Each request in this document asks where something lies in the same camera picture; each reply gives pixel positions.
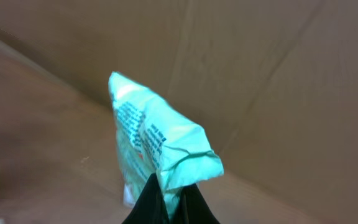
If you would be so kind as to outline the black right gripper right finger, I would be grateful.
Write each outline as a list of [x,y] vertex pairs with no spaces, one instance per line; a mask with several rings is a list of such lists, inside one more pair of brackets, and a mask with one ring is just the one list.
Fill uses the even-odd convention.
[[196,184],[182,189],[173,224],[219,224]]

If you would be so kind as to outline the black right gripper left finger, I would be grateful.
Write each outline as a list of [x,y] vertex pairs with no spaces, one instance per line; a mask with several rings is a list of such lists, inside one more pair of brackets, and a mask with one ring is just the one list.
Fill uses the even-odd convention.
[[122,224],[169,224],[156,174],[151,174],[134,208]]

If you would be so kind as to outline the teal wipes packet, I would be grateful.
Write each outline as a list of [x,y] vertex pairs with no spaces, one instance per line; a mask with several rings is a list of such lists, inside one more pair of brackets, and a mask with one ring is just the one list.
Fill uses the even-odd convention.
[[222,161],[203,127],[150,88],[119,72],[112,72],[108,88],[124,195],[131,197],[125,203],[136,202],[149,176],[155,174],[167,215],[173,218],[182,188],[222,176]]

